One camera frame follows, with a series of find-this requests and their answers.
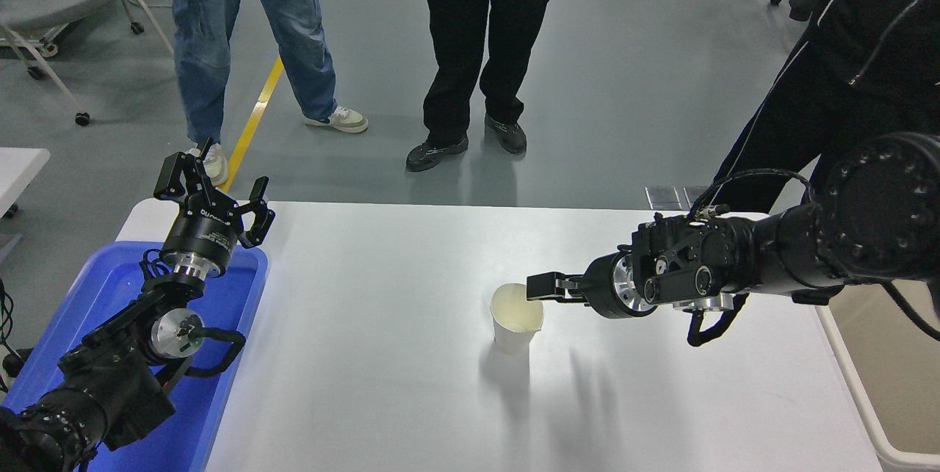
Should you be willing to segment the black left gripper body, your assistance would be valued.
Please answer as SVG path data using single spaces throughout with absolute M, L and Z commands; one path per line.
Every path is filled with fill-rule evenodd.
M 206 259 L 216 268 L 231 261 L 241 217 L 233 214 L 237 202 L 226 195 L 191 195 L 179 207 L 179 214 L 162 245 L 160 258 L 177 264 L 182 255 Z

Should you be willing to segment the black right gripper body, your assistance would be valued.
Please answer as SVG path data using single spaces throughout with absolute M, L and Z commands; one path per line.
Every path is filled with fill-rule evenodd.
M 585 301 L 602 317 L 634 317 L 634 279 L 624 252 L 594 259 L 584 272 Z

